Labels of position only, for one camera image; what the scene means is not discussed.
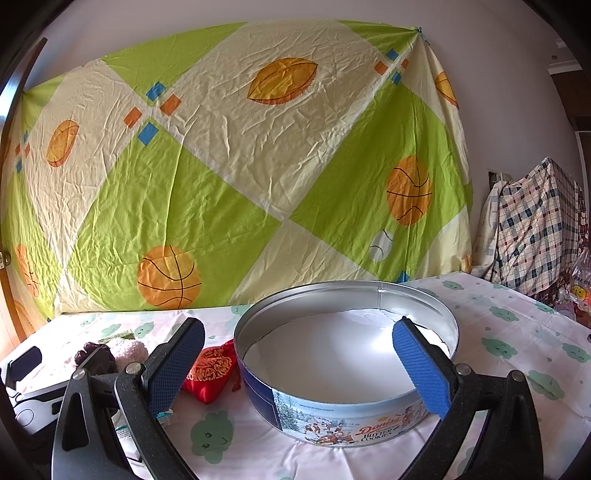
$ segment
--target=orange square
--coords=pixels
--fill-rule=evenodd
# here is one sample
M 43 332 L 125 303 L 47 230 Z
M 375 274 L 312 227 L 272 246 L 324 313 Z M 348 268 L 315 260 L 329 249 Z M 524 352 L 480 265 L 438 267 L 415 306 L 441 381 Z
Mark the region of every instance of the orange square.
M 181 104 L 181 99 L 179 97 L 177 97 L 175 94 L 172 94 L 170 97 L 168 97 L 168 100 L 166 100 L 162 104 L 160 109 L 162 110 L 162 113 L 164 115 L 171 116 L 180 104 Z
M 380 60 L 375 64 L 374 70 L 378 72 L 380 75 L 383 75 L 388 71 L 388 66 Z
M 137 123 L 141 116 L 142 112 L 140 112 L 139 109 L 134 106 L 131 109 L 131 111 L 127 114 L 127 116 L 123 119 L 123 122 L 125 123 L 125 125 L 128 126 L 128 128 L 131 128 Z

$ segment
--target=yellow smiley face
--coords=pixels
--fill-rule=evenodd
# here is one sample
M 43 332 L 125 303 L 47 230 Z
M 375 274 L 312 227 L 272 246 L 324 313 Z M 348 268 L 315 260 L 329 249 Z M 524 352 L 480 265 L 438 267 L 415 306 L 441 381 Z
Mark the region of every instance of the yellow smiley face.
M 581 300 L 584 300 L 587 296 L 585 289 L 583 287 L 579 287 L 578 285 L 573 287 L 572 292 Z

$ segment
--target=plaid cloth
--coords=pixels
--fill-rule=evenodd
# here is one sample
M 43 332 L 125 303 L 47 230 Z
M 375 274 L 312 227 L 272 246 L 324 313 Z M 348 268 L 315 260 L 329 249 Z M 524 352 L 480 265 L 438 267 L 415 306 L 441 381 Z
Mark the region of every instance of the plaid cloth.
M 481 229 L 488 231 L 479 232 L 474 256 L 485 265 L 477 265 L 472 273 L 553 303 L 579 248 L 588 242 L 577 183 L 545 158 L 523 179 L 497 183 L 483 214 L 494 221 L 481 221 Z M 482 241 L 488 245 L 478 245 Z M 492 260 L 489 265 L 486 257 Z

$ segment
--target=tablecloth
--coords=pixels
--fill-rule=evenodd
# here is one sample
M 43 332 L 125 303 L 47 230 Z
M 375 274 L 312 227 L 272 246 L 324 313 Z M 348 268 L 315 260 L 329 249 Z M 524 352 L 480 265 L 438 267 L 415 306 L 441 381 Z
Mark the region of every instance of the tablecloth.
M 557 478 L 591 430 L 591 330 L 513 290 L 464 273 L 408 285 L 437 297 L 455 315 L 460 329 L 455 363 L 467 363 L 481 374 L 506 376 L 512 369 L 526 374 L 540 425 L 545 474 Z M 39 346 L 44 362 L 21 389 L 40 388 L 69 377 L 72 371 L 64 369 L 63 360 L 85 341 L 129 329 L 152 351 L 187 316 L 195 316 L 205 325 L 205 346 L 221 345 L 232 337 L 247 308 L 64 315 L 28 338 L 7 359 L 31 345 Z M 388 381 L 387 372 L 384 381 Z M 251 407 L 243 388 L 232 392 L 229 386 L 208 406 L 181 392 L 173 410 L 178 422 L 165 430 L 202 480 L 391 480 L 404 472 L 438 421 L 429 415 L 414 430 L 387 442 L 338 449 L 299 442 L 275 430 Z M 484 412 L 476 415 L 446 478 L 455 478 L 463 470 L 484 417 Z M 203 429 L 211 432 L 213 442 L 221 436 L 229 439 L 221 457 L 204 455 L 202 446 L 193 444 L 191 431 Z M 136 471 L 149 478 L 147 471 Z

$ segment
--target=tin label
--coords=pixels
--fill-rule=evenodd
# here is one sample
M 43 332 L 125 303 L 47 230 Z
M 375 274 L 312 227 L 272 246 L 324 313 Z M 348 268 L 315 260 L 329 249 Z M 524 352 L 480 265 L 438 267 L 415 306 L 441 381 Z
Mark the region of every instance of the tin label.
M 337 405 L 302 400 L 275 389 L 273 397 L 283 432 L 315 445 L 378 443 L 407 432 L 427 415 L 420 399 Z

